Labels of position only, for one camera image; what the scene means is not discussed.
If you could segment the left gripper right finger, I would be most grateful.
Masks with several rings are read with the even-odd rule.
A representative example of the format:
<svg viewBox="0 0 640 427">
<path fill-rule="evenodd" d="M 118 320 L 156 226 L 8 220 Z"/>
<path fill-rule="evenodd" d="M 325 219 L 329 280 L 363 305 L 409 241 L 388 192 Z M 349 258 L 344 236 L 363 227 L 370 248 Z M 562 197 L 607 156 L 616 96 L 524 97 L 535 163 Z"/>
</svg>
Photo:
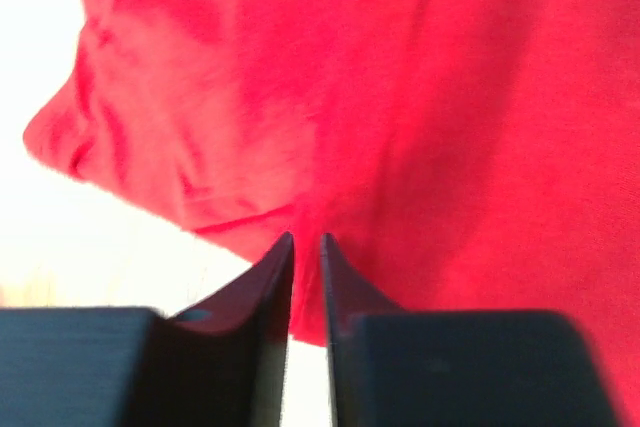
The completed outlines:
<svg viewBox="0 0 640 427">
<path fill-rule="evenodd" d="M 410 317 L 364 278 L 331 234 L 321 240 L 335 426 L 413 426 Z"/>
</svg>

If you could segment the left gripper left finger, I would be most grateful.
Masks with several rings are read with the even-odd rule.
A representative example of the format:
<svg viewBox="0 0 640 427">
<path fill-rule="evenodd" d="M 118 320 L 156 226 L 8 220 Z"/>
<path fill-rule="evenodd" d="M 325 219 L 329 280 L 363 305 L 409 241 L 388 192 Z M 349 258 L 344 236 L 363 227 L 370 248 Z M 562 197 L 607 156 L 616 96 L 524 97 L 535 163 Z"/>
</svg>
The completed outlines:
<svg viewBox="0 0 640 427">
<path fill-rule="evenodd" d="M 285 233 L 219 291 L 154 319 L 134 381 L 135 425 L 279 425 L 293 270 Z"/>
</svg>

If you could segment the red t shirt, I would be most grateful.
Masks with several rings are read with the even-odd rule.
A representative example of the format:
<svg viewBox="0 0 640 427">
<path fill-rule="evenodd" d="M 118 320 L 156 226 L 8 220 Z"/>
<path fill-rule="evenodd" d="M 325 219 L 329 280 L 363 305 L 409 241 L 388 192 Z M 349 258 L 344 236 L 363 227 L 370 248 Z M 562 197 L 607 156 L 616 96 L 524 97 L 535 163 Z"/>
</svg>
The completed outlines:
<svg viewBox="0 0 640 427">
<path fill-rule="evenodd" d="M 416 310 L 576 318 L 639 422 L 639 0 L 83 0 L 43 164 L 257 260 L 320 237 Z"/>
</svg>

